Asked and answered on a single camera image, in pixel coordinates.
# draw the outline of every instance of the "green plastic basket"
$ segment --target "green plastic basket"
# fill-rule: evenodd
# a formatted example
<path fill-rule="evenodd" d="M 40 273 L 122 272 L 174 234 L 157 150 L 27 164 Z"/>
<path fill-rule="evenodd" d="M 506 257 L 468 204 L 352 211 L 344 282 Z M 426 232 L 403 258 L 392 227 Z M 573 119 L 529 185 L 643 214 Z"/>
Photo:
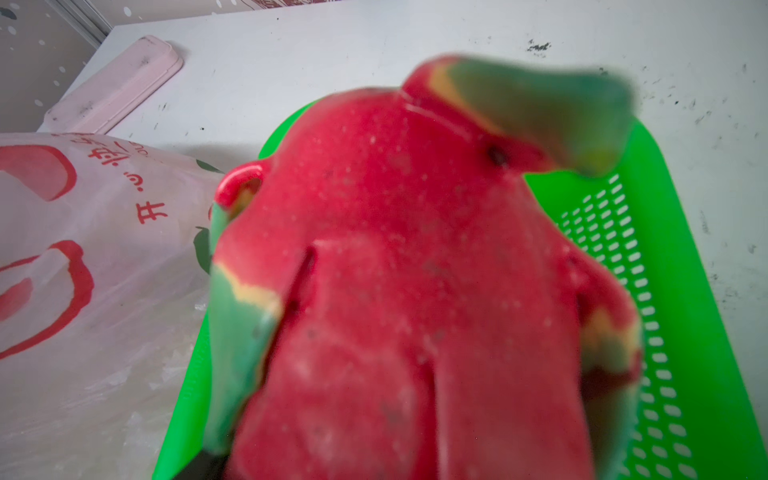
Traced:
<path fill-rule="evenodd" d="M 270 156 L 296 119 L 264 145 Z M 640 122 L 602 180 L 568 173 L 528 183 L 554 222 L 637 301 L 646 354 L 637 424 L 620 478 L 768 479 L 754 414 L 664 158 Z M 154 480 L 200 451 L 210 400 L 207 317 L 192 353 Z"/>

